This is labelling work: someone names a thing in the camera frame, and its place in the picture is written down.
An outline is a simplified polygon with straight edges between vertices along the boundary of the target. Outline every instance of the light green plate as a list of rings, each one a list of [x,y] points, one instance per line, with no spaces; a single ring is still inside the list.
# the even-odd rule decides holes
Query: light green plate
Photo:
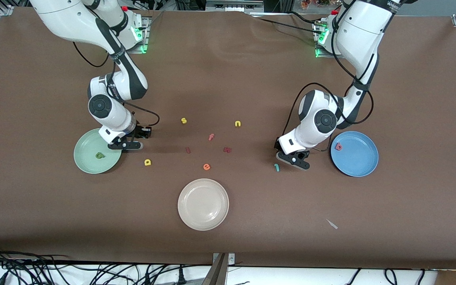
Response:
[[[99,129],[85,133],[75,145],[73,158],[76,166],[85,173],[98,174],[111,169],[121,157],[122,150],[111,150],[107,142],[101,138]]]

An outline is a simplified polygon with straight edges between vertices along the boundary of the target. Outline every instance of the white surface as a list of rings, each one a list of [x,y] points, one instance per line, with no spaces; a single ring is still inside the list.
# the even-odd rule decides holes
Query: white surface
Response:
[[[84,268],[96,269],[97,265],[82,265]],[[126,266],[120,266],[112,270],[118,272]],[[139,265],[138,271],[140,276],[145,274],[147,265]],[[186,280],[196,280],[204,278],[209,271],[208,266],[184,268],[184,278]],[[356,269],[329,269],[329,268],[271,268],[271,267],[229,267],[226,278],[227,285],[236,285],[249,281],[248,285],[345,285],[347,284]],[[5,271],[0,267],[0,277]],[[56,285],[64,285],[65,282],[60,276],[52,271],[52,277]],[[61,272],[72,285],[87,285],[96,274],[94,271],[83,271],[74,267],[65,267]],[[124,275],[137,278],[138,272],[132,267],[123,272]],[[397,281],[402,285],[416,285],[421,271],[419,270],[395,270]],[[422,285],[433,285],[437,276],[437,271],[426,271],[422,280]],[[111,276],[104,276],[96,282],[102,284]],[[179,271],[174,270],[160,275],[156,285],[176,282],[179,277]],[[14,276],[7,278],[7,285],[18,285]],[[110,282],[111,285],[126,285],[126,281],[118,278]],[[353,285],[389,285],[382,269],[362,269],[356,277]]]
[[[229,207],[226,190],[211,179],[190,182],[180,193],[177,202],[182,221],[198,231],[208,231],[219,226],[226,218]]]

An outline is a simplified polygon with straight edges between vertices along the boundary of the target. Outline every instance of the black velcro strap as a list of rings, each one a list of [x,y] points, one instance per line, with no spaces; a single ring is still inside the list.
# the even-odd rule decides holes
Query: black velcro strap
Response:
[[[116,33],[116,36],[119,36],[119,33],[122,30],[124,30],[124,28],[126,28],[126,26],[128,25],[128,14],[123,13],[123,15],[124,15],[123,20],[119,24],[116,24],[115,26],[110,27],[110,29]]]
[[[362,90],[362,91],[369,91],[369,88],[371,87],[371,84],[362,84],[360,83],[360,81],[358,80],[353,80],[353,86],[356,87],[356,89],[358,90]]]
[[[110,54],[110,59],[114,60],[116,63],[119,63],[119,58],[126,53],[124,45],[121,45],[120,49],[113,54]]]
[[[101,2],[101,0],[94,0],[91,5],[86,5],[86,7],[88,7],[91,10],[94,10],[94,9],[98,8],[98,6],[100,5],[100,2]]]
[[[358,1],[367,2],[374,6],[378,6],[387,11],[390,11],[392,14],[395,14],[401,6],[400,4],[393,2],[392,0],[358,0]]]

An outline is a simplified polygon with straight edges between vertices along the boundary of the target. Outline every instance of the brown table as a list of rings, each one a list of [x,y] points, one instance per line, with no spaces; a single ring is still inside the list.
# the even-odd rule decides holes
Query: brown table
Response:
[[[456,268],[456,28],[447,17],[391,23],[374,112],[350,128],[378,146],[378,168],[363,178],[318,152],[309,171],[275,171],[274,140],[300,88],[316,81],[343,94],[350,83],[333,59],[315,58],[311,42],[306,31],[243,13],[166,12],[147,54],[133,56],[149,81],[134,103],[161,123],[142,151],[89,175],[72,153],[99,127],[87,84],[112,65],[90,67],[32,9],[16,8],[0,21],[0,248],[98,261],[209,263],[231,251],[246,265]],[[202,177],[230,197],[225,221],[207,232],[177,212],[182,188]]]

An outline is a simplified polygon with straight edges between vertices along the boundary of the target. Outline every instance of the cable connector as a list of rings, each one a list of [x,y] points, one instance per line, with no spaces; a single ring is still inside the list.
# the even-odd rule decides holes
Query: cable connector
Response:
[[[177,281],[177,285],[184,285],[188,283],[184,278],[184,272],[182,270],[182,265],[179,265],[179,281]]]

